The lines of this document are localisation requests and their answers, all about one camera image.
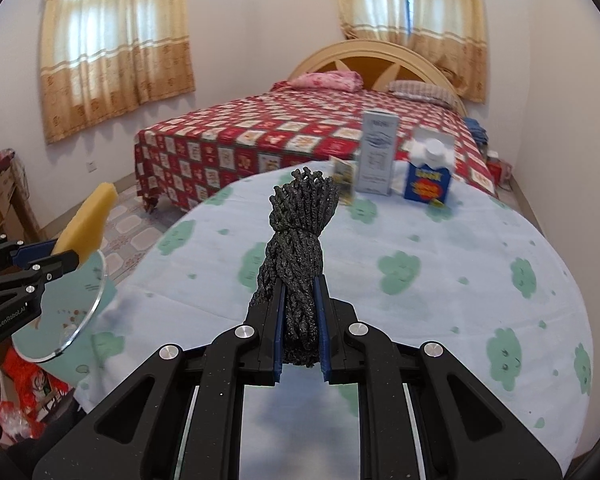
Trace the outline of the yellow sponge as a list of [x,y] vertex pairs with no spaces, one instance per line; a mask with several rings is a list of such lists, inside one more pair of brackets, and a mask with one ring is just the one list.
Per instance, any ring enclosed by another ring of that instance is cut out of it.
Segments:
[[107,218],[117,198],[118,193],[112,183],[102,182],[95,188],[61,232],[52,254],[73,250],[78,255],[79,264],[86,263],[102,244]]

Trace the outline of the black foam net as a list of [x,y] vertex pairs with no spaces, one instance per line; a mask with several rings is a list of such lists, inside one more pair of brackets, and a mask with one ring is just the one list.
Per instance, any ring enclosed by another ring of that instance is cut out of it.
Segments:
[[320,236],[338,206],[334,180],[320,170],[296,169],[270,197],[273,236],[266,244],[249,307],[270,304],[276,282],[286,287],[283,362],[311,367],[320,360],[314,280],[323,273]]

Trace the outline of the brown wooden cabinet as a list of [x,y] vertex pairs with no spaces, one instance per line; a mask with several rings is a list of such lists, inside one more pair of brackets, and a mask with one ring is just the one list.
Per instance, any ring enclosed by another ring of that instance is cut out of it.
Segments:
[[29,205],[23,163],[11,148],[0,151],[0,235],[26,243],[41,240],[38,220]]

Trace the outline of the red bag on floor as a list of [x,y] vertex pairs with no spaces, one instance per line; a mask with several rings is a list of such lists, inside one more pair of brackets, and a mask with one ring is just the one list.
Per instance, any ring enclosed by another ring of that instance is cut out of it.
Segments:
[[21,413],[36,424],[42,424],[71,391],[66,382],[48,374],[38,364],[26,361],[14,348],[7,350],[1,371],[12,381]]

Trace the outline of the red bag with clear plastic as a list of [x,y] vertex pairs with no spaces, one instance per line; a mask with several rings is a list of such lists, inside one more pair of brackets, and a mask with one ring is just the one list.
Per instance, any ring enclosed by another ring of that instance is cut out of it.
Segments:
[[3,434],[12,443],[38,439],[44,430],[44,426],[40,422],[27,417],[10,401],[0,404],[0,426]]

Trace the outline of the beige side window curtain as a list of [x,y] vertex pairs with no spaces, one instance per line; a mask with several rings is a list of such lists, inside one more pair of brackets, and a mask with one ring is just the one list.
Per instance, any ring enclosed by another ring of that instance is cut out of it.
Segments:
[[40,79],[49,144],[194,91],[186,0],[44,0]]

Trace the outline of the blue milk carton white cap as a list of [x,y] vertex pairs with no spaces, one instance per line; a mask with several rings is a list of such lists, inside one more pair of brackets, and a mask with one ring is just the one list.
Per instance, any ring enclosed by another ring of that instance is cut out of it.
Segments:
[[454,171],[454,136],[416,127],[408,150],[403,197],[416,203],[444,204]]

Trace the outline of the red box by bed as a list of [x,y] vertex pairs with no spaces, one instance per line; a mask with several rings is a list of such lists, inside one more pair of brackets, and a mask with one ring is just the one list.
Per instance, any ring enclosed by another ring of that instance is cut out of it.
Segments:
[[486,152],[486,166],[496,185],[502,186],[509,181],[512,166],[502,159],[497,151],[489,150]]

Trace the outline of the grey tall carton box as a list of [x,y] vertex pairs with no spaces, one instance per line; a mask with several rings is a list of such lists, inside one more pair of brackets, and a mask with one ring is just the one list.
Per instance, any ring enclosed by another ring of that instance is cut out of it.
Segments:
[[384,110],[366,110],[362,114],[356,192],[390,194],[398,127],[399,117],[396,114]]

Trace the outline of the small dark snack packet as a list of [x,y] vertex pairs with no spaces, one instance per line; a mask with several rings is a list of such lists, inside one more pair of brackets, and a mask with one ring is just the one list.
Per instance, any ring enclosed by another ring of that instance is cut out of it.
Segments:
[[355,163],[337,157],[331,157],[330,163],[332,164],[330,176],[335,182],[339,203],[350,206],[354,202]]

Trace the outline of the bed with red checkered cover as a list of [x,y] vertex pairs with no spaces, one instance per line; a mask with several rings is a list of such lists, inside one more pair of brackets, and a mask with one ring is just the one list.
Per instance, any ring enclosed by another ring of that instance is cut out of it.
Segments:
[[166,196],[189,211],[239,179],[311,160],[352,160],[366,110],[398,115],[399,160],[407,159],[417,127],[452,134],[456,176],[483,192],[494,192],[488,167],[455,110],[386,92],[296,90],[281,81],[269,92],[140,130],[134,139],[137,195],[146,207]]

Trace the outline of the blue folded cloth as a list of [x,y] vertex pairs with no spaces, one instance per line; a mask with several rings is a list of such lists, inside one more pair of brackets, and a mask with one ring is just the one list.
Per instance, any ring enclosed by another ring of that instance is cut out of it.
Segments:
[[488,145],[489,137],[486,133],[486,129],[480,125],[477,119],[471,117],[464,117],[464,124],[470,133],[471,137],[474,139],[477,145]]

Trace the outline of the striped pillow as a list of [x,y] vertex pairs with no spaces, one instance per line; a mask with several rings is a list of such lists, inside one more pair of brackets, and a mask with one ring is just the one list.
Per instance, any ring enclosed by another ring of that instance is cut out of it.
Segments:
[[436,84],[417,80],[395,80],[388,84],[388,91],[400,99],[406,99],[446,108],[454,108],[456,96],[453,92]]

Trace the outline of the cream wooden headboard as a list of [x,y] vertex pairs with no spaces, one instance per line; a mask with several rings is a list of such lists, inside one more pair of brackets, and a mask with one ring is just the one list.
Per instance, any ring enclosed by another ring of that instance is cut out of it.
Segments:
[[420,54],[398,44],[379,40],[344,40],[318,50],[301,62],[288,81],[305,73],[345,70],[357,72],[366,90],[386,91],[394,80],[419,80],[448,90],[455,98],[455,109],[467,116],[462,99],[441,70]]

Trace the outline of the beige curtain behind bed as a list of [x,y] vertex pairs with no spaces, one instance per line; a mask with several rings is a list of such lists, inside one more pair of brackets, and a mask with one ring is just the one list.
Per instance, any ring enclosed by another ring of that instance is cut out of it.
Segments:
[[488,40],[483,0],[338,0],[347,39],[400,44],[437,67],[456,94],[483,104]]

